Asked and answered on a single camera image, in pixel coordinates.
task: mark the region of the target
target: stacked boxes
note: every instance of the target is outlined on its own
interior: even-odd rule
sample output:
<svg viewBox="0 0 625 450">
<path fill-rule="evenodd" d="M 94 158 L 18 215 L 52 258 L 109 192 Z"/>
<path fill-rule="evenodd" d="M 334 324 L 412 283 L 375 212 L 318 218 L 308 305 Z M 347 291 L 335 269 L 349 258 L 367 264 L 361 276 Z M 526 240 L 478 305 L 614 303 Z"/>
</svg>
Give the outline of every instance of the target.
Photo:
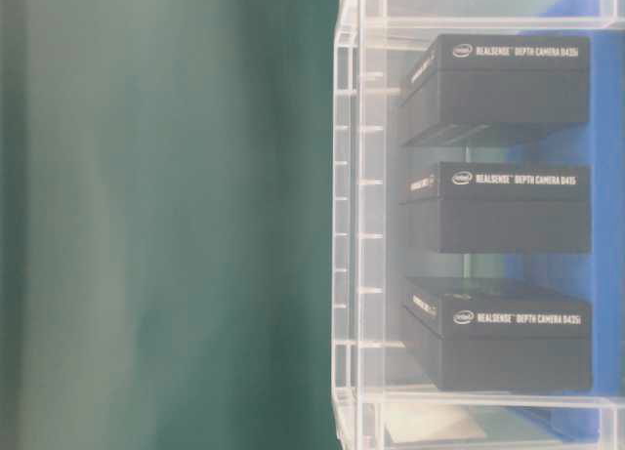
<svg viewBox="0 0 625 450">
<path fill-rule="evenodd" d="M 583 124 L 589 57 L 585 37 L 441 35 L 402 83 L 399 145 L 508 146 Z M 421 249 L 591 250 L 588 167 L 434 162 L 413 176 L 404 199 Z M 439 389 L 591 386 L 588 303 L 509 279 L 408 284 L 402 339 Z"/>
</svg>

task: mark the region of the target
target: transparent plastic bin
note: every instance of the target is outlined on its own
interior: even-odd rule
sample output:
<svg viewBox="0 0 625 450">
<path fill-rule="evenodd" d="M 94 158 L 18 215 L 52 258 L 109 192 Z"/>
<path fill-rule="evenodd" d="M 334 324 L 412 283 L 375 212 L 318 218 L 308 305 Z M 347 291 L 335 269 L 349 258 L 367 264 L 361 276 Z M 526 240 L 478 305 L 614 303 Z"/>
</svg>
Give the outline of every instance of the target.
<svg viewBox="0 0 625 450">
<path fill-rule="evenodd" d="M 625 0 L 340 0 L 334 40 L 332 399 L 344 448 L 625 446 L 624 9 Z M 406 78 L 418 74 L 415 67 L 444 34 L 588 38 L 588 118 L 541 131 L 527 143 L 486 147 L 460 139 L 443 146 L 435 139 L 406 145 L 398 112 Z M 469 131 L 491 125 L 474 123 Z M 441 253 L 420 244 L 432 227 L 415 216 L 406 189 L 419 186 L 438 162 L 587 168 L 590 248 Z M 588 303 L 590 385 L 437 385 L 432 364 L 410 350 L 401 328 L 412 289 L 407 280 L 415 277 L 516 279 Z M 560 353 L 554 347 L 554 357 Z M 488 358 L 483 362 L 492 373 Z"/>
</svg>

